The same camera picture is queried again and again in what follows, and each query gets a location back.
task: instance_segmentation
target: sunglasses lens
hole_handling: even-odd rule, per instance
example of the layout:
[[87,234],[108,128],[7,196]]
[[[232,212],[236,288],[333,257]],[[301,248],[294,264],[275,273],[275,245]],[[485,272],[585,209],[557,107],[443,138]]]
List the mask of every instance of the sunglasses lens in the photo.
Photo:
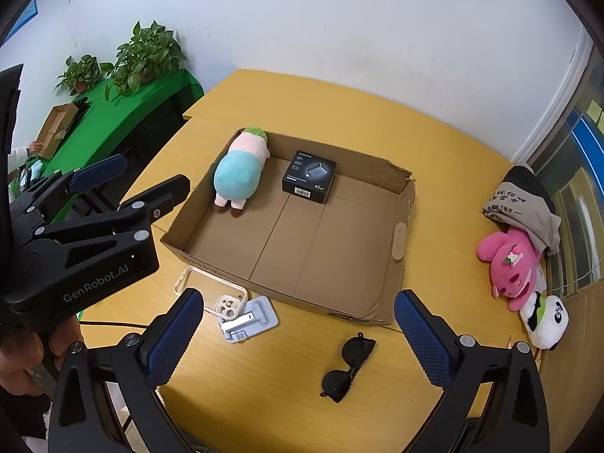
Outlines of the sunglasses lens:
[[344,347],[342,347],[342,358],[348,366],[352,366],[353,368],[361,366],[373,351],[375,344],[376,341],[366,339],[360,333],[358,337],[353,337],[344,344]]
[[344,398],[350,390],[350,375],[346,371],[330,371],[323,378],[323,393],[321,397],[330,397],[336,404]]

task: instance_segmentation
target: stuffed animal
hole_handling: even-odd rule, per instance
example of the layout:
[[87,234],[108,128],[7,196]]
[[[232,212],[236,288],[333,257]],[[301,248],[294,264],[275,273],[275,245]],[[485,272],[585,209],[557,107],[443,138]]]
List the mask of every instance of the stuffed animal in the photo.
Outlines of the stuffed animal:
[[258,188],[260,174],[271,156],[268,139],[259,127],[247,127],[233,140],[216,168],[214,210],[224,213],[231,202],[231,215],[241,216],[245,202]]
[[569,313],[557,296],[545,298],[531,291],[520,309],[520,317],[527,328],[528,338],[539,349],[554,350],[569,325]]
[[491,233],[478,244],[476,254],[491,263],[493,296],[511,298],[508,309],[520,310],[535,288],[535,266],[541,257],[526,232],[510,226],[506,233]]

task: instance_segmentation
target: human hand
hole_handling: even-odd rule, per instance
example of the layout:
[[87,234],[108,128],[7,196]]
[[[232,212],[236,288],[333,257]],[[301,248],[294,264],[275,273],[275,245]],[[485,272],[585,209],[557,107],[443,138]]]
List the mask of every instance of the human hand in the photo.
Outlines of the human hand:
[[29,152],[33,154],[40,154],[44,149],[44,143],[40,143],[40,141],[32,141],[32,143],[28,146]]
[[[83,341],[80,323],[76,317],[57,325],[48,339],[54,363],[61,369],[68,347],[75,341]],[[26,370],[42,362],[43,346],[37,334],[16,330],[4,336],[0,344],[0,387],[12,395],[40,396],[43,391]]]

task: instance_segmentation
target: black box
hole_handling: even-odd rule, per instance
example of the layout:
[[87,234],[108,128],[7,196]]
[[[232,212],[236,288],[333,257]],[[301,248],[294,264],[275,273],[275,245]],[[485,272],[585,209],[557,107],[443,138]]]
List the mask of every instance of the black box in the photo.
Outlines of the black box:
[[336,173],[336,163],[297,151],[282,180],[284,192],[325,204]]

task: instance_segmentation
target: panda plush toy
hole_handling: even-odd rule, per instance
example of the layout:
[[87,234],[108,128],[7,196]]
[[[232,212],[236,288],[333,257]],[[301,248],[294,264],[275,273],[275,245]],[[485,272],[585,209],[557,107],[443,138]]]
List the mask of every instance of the panda plush toy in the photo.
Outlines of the panda plush toy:
[[533,346],[554,350],[569,325],[569,313],[557,296],[533,291],[520,309],[520,317]]

